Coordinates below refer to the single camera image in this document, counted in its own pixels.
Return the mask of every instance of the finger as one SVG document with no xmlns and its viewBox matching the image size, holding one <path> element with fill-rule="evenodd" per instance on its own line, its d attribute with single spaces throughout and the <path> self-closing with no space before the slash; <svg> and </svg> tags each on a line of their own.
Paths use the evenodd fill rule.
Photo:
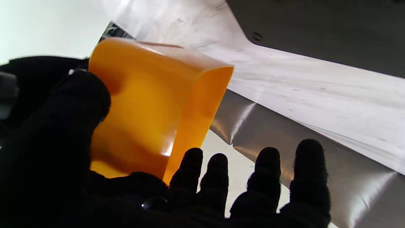
<svg viewBox="0 0 405 228">
<path fill-rule="evenodd" d="M 93 130 L 109 106 L 107 88 L 89 72 L 77 71 L 60 83 L 2 148 L 0 160 L 8 164 L 0 166 L 7 183 L 2 191 L 14 196 L 8 202 L 30 210 L 77 193 L 88 177 Z"/>
<path fill-rule="evenodd" d="M 264 148 L 256 159 L 255 171 L 231 208 L 231 219 L 268 217 L 275 214 L 280 199 L 280 154 L 276 148 Z"/>
<path fill-rule="evenodd" d="M 228 159 L 224 154 L 215 154 L 209 160 L 207 172 L 201 179 L 196 205 L 208 207 L 224 216 L 228 186 Z"/>
<path fill-rule="evenodd" d="M 170 181 L 173 209 L 191 204 L 197 193 L 202 163 L 203 151 L 201 149 L 191 148 L 184 154 L 179 169 Z"/>
<path fill-rule="evenodd" d="M 294 214 L 306 222 L 324 225 L 330 221 L 330 193 L 326 185 L 325 156 L 322 145 L 312 139 L 300 142 L 295 153 L 294 180 L 290 184 L 290 203 L 281 215 Z"/>
</svg>

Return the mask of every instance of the orange block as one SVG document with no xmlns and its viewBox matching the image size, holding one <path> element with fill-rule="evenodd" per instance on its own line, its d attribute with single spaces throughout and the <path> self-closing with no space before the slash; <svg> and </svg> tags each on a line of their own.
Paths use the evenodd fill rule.
<svg viewBox="0 0 405 228">
<path fill-rule="evenodd" d="M 111 94 L 91 169 L 109 178 L 148 172 L 169 183 L 184 153 L 203 143 L 233 66 L 179 46 L 111 38 L 95 48 L 89 70 Z"/>
</svg>

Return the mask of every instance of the orange translucent plastic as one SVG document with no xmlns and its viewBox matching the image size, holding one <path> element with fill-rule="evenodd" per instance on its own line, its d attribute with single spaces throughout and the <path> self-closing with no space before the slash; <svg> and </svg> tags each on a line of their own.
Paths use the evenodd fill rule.
<svg viewBox="0 0 405 228">
<path fill-rule="evenodd" d="M 91 169 L 108 178 L 148 172 L 169 183 L 184 153 L 201 146 L 233 66 L 179 46 L 111 38 L 95 48 L 89 70 L 111 94 Z"/>
</svg>

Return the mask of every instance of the black object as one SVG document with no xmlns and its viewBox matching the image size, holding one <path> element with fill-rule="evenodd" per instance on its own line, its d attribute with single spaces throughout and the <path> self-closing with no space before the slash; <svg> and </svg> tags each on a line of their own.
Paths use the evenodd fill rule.
<svg viewBox="0 0 405 228">
<path fill-rule="evenodd" d="M 227 0 L 254 44 L 405 77 L 403 0 Z"/>
<path fill-rule="evenodd" d="M 0 71 L 0 120 L 6 119 L 17 100 L 19 88 L 17 77 Z"/>
</svg>

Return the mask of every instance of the gray metal surface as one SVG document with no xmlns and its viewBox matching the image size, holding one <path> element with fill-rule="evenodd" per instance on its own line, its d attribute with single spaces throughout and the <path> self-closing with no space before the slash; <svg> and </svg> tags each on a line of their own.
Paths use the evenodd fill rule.
<svg viewBox="0 0 405 228">
<path fill-rule="evenodd" d="M 228 91 L 211 129 L 252 161 L 261 149 L 280 152 L 281 182 L 289 186 L 298 143 L 317 139 L 325 149 L 332 221 L 340 228 L 405 227 L 404 176 L 266 107 Z"/>
<path fill-rule="evenodd" d="M 243 126 L 246 117 L 249 116 L 256 104 L 256 102 L 233 91 L 226 90 L 223 102 L 218 108 L 210 130 L 231 145 L 235 134 Z"/>
<path fill-rule="evenodd" d="M 254 44 L 405 77 L 403 0 L 226 0 Z"/>
</svg>

